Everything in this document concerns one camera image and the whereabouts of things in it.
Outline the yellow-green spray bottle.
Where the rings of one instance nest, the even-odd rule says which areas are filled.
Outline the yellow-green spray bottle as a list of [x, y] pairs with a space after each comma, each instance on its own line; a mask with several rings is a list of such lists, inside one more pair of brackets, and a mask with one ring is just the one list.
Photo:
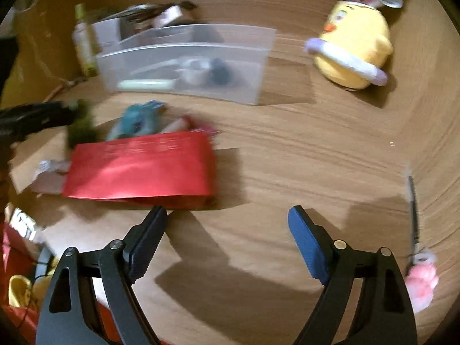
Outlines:
[[75, 6], [76, 26], [72, 32], [72, 39], [80, 69], [85, 77], [94, 77], [98, 74], [96, 60], [96, 46], [93, 39], [91, 25], [87, 22], [84, 4]]

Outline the stack of books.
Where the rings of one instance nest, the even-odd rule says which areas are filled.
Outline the stack of books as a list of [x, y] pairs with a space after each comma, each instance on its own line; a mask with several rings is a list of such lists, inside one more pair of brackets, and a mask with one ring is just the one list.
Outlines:
[[160, 5], [133, 5], [117, 13], [109, 14], [99, 20], [99, 22], [118, 20], [121, 22], [121, 26], [125, 26], [126, 29], [133, 30], [135, 33], [138, 33], [142, 30], [146, 30], [147, 28], [153, 28], [153, 26], [151, 26], [153, 18], [173, 5], [178, 5], [182, 9], [184, 15], [183, 23], [192, 23], [196, 19], [195, 11], [198, 10], [199, 6], [194, 2], [185, 0], [179, 3], [167, 3]]

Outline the red paper envelope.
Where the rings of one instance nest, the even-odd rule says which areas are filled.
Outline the red paper envelope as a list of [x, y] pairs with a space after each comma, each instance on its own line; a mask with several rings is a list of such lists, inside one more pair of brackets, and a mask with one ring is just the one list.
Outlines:
[[216, 194], [216, 160], [204, 132], [179, 132], [78, 145], [64, 197], [199, 210]]

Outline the pale green tube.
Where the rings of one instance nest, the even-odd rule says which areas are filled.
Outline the pale green tube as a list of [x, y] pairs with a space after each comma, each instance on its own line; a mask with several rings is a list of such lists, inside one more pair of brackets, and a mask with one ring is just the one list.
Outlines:
[[175, 79], [126, 79], [117, 84], [119, 91], [130, 92], [161, 92], [173, 90]]

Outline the small white box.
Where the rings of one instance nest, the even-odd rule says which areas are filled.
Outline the small white box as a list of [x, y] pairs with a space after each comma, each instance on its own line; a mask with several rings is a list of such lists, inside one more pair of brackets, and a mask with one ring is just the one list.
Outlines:
[[180, 24], [183, 21], [184, 15], [182, 9], [178, 5], [173, 5], [154, 17], [151, 26], [153, 26], [153, 28], [161, 28]]

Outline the yellow chick plush toy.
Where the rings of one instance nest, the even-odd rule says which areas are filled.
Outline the yellow chick plush toy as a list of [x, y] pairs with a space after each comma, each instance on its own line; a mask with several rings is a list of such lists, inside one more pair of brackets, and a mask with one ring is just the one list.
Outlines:
[[383, 6], [400, 9], [403, 0], [341, 0], [321, 35], [306, 41], [306, 52], [327, 79], [350, 90], [387, 84], [382, 67], [393, 45]]

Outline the white tape roll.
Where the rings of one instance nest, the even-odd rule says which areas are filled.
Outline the white tape roll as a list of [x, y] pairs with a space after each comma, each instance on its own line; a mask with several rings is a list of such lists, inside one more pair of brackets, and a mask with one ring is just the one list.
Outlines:
[[210, 59], [204, 57], [186, 58], [182, 61], [181, 79], [192, 86], [205, 84], [210, 76]]

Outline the clear plastic storage bin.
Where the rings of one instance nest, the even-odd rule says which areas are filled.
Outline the clear plastic storage bin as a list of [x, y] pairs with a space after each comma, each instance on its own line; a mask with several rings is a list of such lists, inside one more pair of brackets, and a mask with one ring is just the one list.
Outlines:
[[110, 92], [174, 93], [256, 105], [276, 31], [203, 23], [145, 30], [97, 56]]

